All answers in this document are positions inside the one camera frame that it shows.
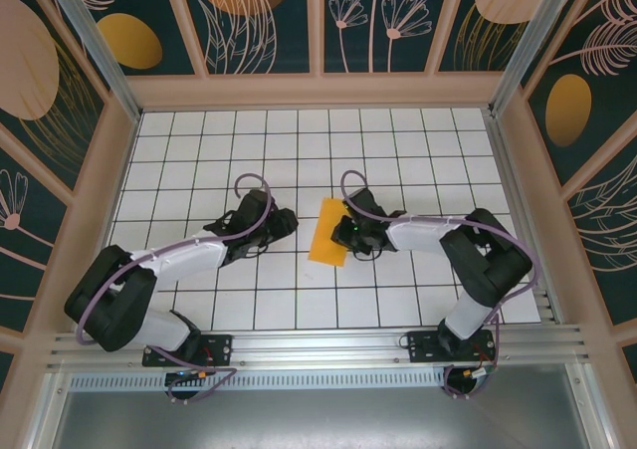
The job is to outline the orange cloth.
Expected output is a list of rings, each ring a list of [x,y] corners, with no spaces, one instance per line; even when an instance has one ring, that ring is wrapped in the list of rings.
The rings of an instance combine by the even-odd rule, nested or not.
[[[347,212],[341,200],[324,198],[321,203],[317,226],[313,235],[308,259],[333,267],[343,267],[347,250],[334,243],[331,235]]]

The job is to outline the grey metal sheet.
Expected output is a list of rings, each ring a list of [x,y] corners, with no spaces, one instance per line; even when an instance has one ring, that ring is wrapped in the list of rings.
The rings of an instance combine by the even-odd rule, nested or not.
[[[452,400],[434,388],[75,393],[54,449],[590,449],[565,402]]]

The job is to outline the long aluminium mounting rail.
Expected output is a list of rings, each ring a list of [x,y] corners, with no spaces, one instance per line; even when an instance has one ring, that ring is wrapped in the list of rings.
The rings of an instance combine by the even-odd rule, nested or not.
[[[333,369],[406,366],[405,329],[241,331],[232,333],[230,365],[240,369]],[[141,370],[144,346],[131,343],[106,352],[80,345],[72,334],[55,337],[45,353],[50,372]],[[499,363],[529,365],[589,361],[575,325],[502,325]]]

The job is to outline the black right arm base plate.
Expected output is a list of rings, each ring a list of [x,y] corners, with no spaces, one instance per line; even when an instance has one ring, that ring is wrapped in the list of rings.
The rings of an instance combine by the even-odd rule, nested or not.
[[[411,362],[468,362],[492,361],[496,356],[494,334],[489,330],[479,330],[461,343],[453,353],[438,342],[437,331],[413,331],[402,335],[398,344],[406,349]]]

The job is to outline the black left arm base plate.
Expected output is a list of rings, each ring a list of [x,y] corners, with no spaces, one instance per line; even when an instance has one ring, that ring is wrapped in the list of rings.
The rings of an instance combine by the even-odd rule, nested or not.
[[[191,338],[178,351],[168,351],[169,357],[147,346],[142,354],[144,367],[168,366],[228,366],[232,353],[233,337],[230,335],[203,335]]]

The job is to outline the aluminium side rail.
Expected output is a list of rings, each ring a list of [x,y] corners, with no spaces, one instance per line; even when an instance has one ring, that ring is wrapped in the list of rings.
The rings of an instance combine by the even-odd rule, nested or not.
[[[519,173],[513,160],[513,155],[507,144],[504,128],[500,121],[483,111],[485,126],[492,147],[493,156],[501,176],[502,185],[508,201],[515,233],[536,254],[539,276],[532,290],[515,296],[501,306],[503,316],[510,317],[511,323],[529,323],[532,310],[527,306],[532,304],[539,321],[544,324],[560,325],[564,323],[562,310],[554,291],[552,277],[548,271],[546,258],[539,243],[538,235],[531,217],[531,210],[525,197]]]

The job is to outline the wall panel pink flowers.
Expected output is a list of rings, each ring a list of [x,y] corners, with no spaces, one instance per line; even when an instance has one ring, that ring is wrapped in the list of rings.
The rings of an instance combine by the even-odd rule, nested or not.
[[[327,73],[421,72],[444,0],[325,0]]]

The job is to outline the wall panel orange circle leaves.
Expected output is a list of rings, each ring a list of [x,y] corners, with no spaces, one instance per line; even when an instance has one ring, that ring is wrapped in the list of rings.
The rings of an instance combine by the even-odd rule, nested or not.
[[[308,0],[186,0],[210,75],[305,74]]]

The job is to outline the wall panel small orange oval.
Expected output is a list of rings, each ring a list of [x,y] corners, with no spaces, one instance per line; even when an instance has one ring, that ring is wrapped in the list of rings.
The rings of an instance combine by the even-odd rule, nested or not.
[[[170,0],[106,0],[91,14],[126,76],[195,74]]]

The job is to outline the wall panel pink oval grass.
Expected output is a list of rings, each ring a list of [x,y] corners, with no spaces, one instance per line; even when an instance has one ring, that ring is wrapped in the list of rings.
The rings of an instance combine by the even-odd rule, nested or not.
[[[540,2],[460,0],[439,70],[504,70]]]

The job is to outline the aluminium frame post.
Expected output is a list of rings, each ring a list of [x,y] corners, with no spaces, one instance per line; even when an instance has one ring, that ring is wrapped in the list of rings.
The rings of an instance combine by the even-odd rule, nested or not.
[[[491,118],[497,119],[506,109],[567,1],[539,1],[488,104]]]
[[[140,117],[139,106],[133,96],[119,63],[116,61],[106,38],[98,29],[92,11],[105,11],[115,0],[57,0],[73,25],[84,47],[93,57],[102,76],[108,82],[127,116],[134,123]]]

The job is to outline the wall panel single flower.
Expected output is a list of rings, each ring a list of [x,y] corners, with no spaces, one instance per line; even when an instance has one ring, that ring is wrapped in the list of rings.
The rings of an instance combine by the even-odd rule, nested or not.
[[[24,333],[44,292],[69,209],[67,191],[0,143],[0,329]]]

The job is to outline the wall panel pink leaf outlines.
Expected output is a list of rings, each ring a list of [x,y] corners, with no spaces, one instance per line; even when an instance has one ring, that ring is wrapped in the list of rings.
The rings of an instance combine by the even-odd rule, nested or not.
[[[568,200],[611,322],[637,319],[637,136]]]

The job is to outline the wall panel huge pink oval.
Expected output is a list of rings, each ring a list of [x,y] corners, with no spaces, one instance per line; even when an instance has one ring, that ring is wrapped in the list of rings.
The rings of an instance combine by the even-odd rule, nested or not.
[[[69,189],[104,100],[37,0],[0,0],[0,125]]]

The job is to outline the wall panel orange oval fern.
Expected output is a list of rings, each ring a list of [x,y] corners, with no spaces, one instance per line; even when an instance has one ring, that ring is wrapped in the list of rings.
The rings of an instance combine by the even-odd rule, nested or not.
[[[569,0],[527,104],[565,184],[637,112],[637,0]]]

